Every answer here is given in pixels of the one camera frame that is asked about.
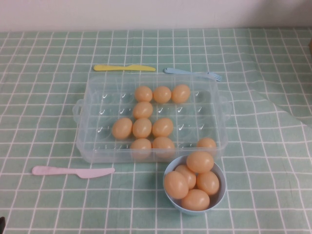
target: egg tray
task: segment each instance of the egg tray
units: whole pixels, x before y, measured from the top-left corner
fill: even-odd
[[[163,117],[171,119],[174,130],[169,138],[175,144],[175,150],[172,150],[170,156],[163,157],[160,155],[168,150],[151,149],[148,157],[138,159],[135,155],[142,151],[130,149],[134,136],[116,140],[112,135],[113,124],[122,117],[135,121],[132,111],[137,104],[134,97],[137,87],[145,85],[153,91],[164,85],[173,90],[179,84],[190,87],[191,96],[188,101],[175,104],[170,100],[166,104],[158,104],[152,100],[153,114],[149,118],[152,124]],[[74,120],[79,125],[76,146],[82,157],[93,163],[164,162],[199,150],[200,148],[196,148],[198,140],[210,137],[217,144],[217,148],[210,152],[215,157],[220,157],[228,143],[223,110],[228,114],[229,104],[224,98],[220,98],[216,81],[207,77],[107,74],[90,79],[84,99],[79,100],[73,108]],[[154,138],[149,136],[148,139],[153,141]]]

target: bowl rim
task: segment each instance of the bowl rim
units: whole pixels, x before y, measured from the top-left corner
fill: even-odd
[[[173,161],[171,161],[171,162],[168,164],[168,166],[166,167],[166,170],[165,170],[165,172],[164,172],[163,179],[162,179],[162,186],[163,186],[163,183],[164,183],[165,176],[167,175],[167,173],[169,173],[169,172],[166,173],[168,167],[169,167],[171,164],[176,163],[176,161],[179,161],[179,160],[181,160],[182,158],[185,158],[185,157],[187,157],[187,156],[188,156],[188,155],[183,155],[183,156],[177,157],[177,158],[175,158]],[[226,191],[227,191],[227,182],[226,182],[225,174],[224,174],[224,172],[222,171],[222,169],[221,169],[215,162],[214,162],[214,166],[216,166],[216,167],[221,171],[221,174],[222,174],[222,176],[224,177],[224,181],[225,181],[224,194],[222,195],[222,198],[221,198],[214,206],[212,206],[212,207],[210,207],[210,208],[208,208],[208,209],[205,209],[205,210],[203,210],[203,211],[191,211],[191,210],[187,210],[187,209],[185,209],[185,208],[179,206],[178,204],[176,204],[176,203],[170,198],[170,196],[167,194],[167,191],[166,191],[165,188],[164,188],[164,191],[165,191],[166,196],[168,197],[168,199],[174,204],[174,206],[179,207],[179,209],[181,209],[181,212],[184,212],[184,213],[200,214],[200,213],[204,213],[204,212],[207,212],[207,211],[209,211],[209,210],[215,208],[217,205],[220,204],[220,202],[221,202],[221,201],[223,200],[223,198],[225,197],[225,194],[226,194]]]

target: pink plastic knife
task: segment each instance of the pink plastic knife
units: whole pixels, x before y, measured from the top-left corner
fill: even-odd
[[[76,174],[82,179],[105,176],[113,173],[114,171],[115,168],[75,169],[75,168],[48,167],[48,166],[36,166],[32,169],[32,173],[36,176]]]

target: yellow plastic knife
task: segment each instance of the yellow plastic knife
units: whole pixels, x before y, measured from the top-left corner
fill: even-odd
[[[154,67],[142,66],[142,65],[130,65],[127,67],[122,66],[111,66],[111,65],[94,65],[93,69],[95,71],[150,71],[154,72],[156,69]]]

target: tablecloth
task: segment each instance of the tablecloth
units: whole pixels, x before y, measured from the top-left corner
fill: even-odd
[[[0,33],[0,215],[5,234],[306,234],[312,226],[311,28]],[[113,175],[33,176],[35,165],[90,165],[72,108],[92,64],[144,64],[223,76],[233,106],[217,163],[221,204],[187,216],[167,199],[166,163]]]

